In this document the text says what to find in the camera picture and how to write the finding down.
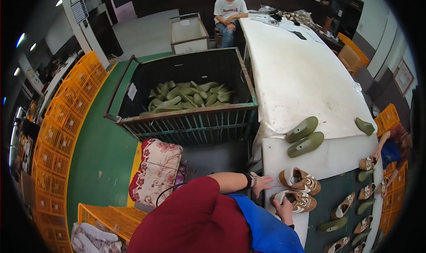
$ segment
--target brown sneaker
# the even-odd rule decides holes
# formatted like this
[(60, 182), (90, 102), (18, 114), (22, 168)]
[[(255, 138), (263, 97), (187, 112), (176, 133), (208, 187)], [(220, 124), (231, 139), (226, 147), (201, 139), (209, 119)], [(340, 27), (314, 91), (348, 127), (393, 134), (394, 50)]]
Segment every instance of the brown sneaker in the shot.
[(349, 243), (350, 239), (351, 238), (349, 236), (343, 237), (342, 239), (338, 240), (336, 243), (326, 246), (324, 249), (324, 253), (335, 253), (341, 250), (345, 245)]
[(367, 199), (367, 198), (371, 197), (373, 195), (375, 189), (376, 189), (375, 183), (371, 183), (371, 184), (367, 185), (366, 187), (362, 188), (361, 191), (359, 192), (358, 199), (362, 200), (362, 199)]
[(365, 242), (362, 242), (361, 244), (357, 245), (357, 247), (352, 250), (350, 253), (361, 253), (365, 248)]
[(284, 186), (312, 196), (321, 190), (318, 180), (296, 167), (280, 172), (278, 178)]
[(369, 171), (373, 169), (376, 163), (377, 163), (377, 160), (373, 158), (372, 156), (369, 156), (359, 161), (359, 168), (364, 171)]
[(355, 192), (350, 193), (349, 196), (347, 196), (345, 200), (342, 203), (340, 203), (340, 205), (335, 210), (333, 210), (333, 212), (331, 213), (331, 218), (335, 220), (345, 216), (349, 208), (352, 206), (352, 203), (354, 202), (354, 198), (355, 198)]
[(359, 234), (364, 232), (365, 229), (370, 227), (370, 223), (373, 220), (373, 216), (365, 217), (355, 228), (354, 234)]
[(280, 193), (273, 194), (269, 201), (273, 206), (274, 199), (282, 204), (285, 198), (293, 204), (293, 213), (306, 213), (315, 209), (317, 206), (317, 201), (315, 198), (309, 196), (306, 193), (291, 190), (285, 190)]
[(385, 192), (386, 187), (388, 187), (389, 184), (389, 178), (385, 178), (380, 183), (379, 187), (377, 188), (377, 193), (381, 194), (382, 192)]

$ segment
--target ceiling light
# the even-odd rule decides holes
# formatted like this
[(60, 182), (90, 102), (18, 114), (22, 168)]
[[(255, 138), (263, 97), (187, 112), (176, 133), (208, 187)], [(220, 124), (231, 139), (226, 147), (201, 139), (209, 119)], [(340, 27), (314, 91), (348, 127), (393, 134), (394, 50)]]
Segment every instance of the ceiling light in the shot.
[(18, 43), (16, 43), (16, 47), (18, 47), (18, 46), (19, 46), (19, 44), (21, 43), (21, 41), (23, 41), (23, 40), (24, 40), (24, 37), (25, 37), (25, 33), (22, 33), (21, 37), (20, 37), (20, 38), (19, 38), (19, 40), (18, 40)]

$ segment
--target black wire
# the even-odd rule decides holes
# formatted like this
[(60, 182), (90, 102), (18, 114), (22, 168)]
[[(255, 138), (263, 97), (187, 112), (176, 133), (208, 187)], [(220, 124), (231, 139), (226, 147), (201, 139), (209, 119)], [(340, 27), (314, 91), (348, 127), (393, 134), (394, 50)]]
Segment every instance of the black wire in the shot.
[(187, 184), (187, 182), (186, 182), (186, 183), (180, 183), (180, 184), (177, 184), (177, 185), (171, 186), (171, 187), (167, 188), (166, 190), (164, 190), (163, 192), (161, 192), (161, 194), (160, 194), (160, 195), (158, 196), (158, 198), (157, 198), (157, 201), (156, 201), (156, 207), (158, 207), (158, 200), (160, 199), (160, 197), (162, 196), (162, 194), (164, 194), (166, 191), (168, 191), (168, 190), (172, 189), (173, 187), (182, 186), (183, 184)]

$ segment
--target floral cushion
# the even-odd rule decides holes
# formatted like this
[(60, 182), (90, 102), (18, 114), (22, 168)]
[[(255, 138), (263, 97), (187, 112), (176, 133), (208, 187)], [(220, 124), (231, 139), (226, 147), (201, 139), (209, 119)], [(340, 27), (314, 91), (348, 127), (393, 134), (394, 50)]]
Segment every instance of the floral cushion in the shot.
[[(182, 147), (147, 139), (142, 143), (142, 158), (138, 172), (133, 176), (129, 194), (133, 201), (156, 206), (158, 196), (175, 184), (176, 174), (181, 161)], [(166, 199), (173, 189), (165, 192), (158, 204)]]

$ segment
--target framed certificate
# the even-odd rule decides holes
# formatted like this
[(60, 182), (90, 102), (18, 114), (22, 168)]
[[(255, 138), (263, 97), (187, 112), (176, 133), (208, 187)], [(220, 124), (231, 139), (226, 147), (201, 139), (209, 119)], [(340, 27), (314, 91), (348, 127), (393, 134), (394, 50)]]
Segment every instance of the framed certificate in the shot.
[(401, 67), (394, 74), (394, 81), (401, 92), (401, 95), (404, 97), (414, 81), (414, 76), (403, 60)]

